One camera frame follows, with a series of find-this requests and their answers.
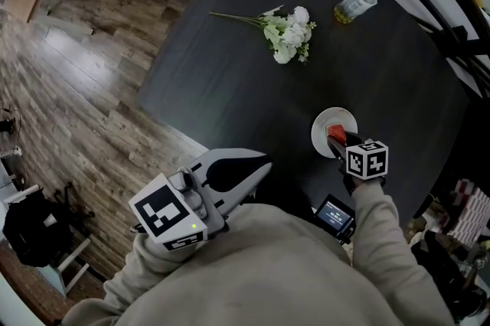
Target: sweatshirt sleeve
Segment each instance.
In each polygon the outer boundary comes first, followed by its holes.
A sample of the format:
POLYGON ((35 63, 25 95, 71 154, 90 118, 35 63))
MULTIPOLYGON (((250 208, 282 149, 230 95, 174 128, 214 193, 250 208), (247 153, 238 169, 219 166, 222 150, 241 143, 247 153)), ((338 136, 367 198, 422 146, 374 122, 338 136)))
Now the sweatshirt sleeve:
POLYGON ((106 297, 78 303, 68 311, 62 325, 103 326, 116 323, 137 298, 174 272, 195 250, 196 246, 188 246, 168 253, 147 233, 138 234, 132 252, 126 256, 124 268, 104 283, 106 297))
POLYGON ((417 264, 399 226, 397 208, 379 182, 362 184, 352 197, 356 270, 379 289, 403 324, 454 324, 431 275, 417 264))

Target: beige sweatshirt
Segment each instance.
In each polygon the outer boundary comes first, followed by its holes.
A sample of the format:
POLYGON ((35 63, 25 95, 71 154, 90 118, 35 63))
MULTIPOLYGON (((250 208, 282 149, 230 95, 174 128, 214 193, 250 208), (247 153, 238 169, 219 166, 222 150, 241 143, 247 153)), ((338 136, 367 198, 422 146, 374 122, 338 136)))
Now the beige sweatshirt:
POLYGON ((164 253, 145 234, 106 297, 75 305, 63 325, 454 324, 378 183, 353 194, 354 265, 325 231, 276 207, 248 204, 230 232, 164 253))

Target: red object on plate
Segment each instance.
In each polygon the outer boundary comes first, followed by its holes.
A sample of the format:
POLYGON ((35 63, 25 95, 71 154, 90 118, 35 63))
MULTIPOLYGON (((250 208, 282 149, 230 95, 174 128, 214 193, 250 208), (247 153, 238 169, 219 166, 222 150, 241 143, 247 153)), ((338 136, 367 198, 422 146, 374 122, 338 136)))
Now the red object on plate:
POLYGON ((334 139, 345 145, 347 142, 347 136, 345 134, 344 126, 331 125, 327 128, 327 135, 331 135, 334 139))

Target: red and white checkered cloth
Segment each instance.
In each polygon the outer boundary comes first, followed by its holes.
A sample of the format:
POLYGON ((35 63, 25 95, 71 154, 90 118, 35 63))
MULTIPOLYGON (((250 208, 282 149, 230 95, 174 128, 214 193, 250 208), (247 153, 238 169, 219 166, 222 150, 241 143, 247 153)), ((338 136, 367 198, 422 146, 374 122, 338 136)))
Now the red and white checkered cloth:
POLYGON ((457 224, 448 235, 472 247, 490 220, 490 198, 468 179, 461 179, 456 185, 454 205, 464 205, 457 224))

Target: black backpack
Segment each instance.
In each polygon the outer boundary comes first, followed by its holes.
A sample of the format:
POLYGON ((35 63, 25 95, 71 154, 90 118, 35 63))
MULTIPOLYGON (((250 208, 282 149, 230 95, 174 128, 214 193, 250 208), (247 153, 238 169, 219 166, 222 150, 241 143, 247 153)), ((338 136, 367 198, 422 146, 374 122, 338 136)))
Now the black backpack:
POLYGON ((60 251, 68 251, 73 233, 63 204, 44 198, 42 190, 10 204, 3 233, 19 260, 47 266, 60 251))

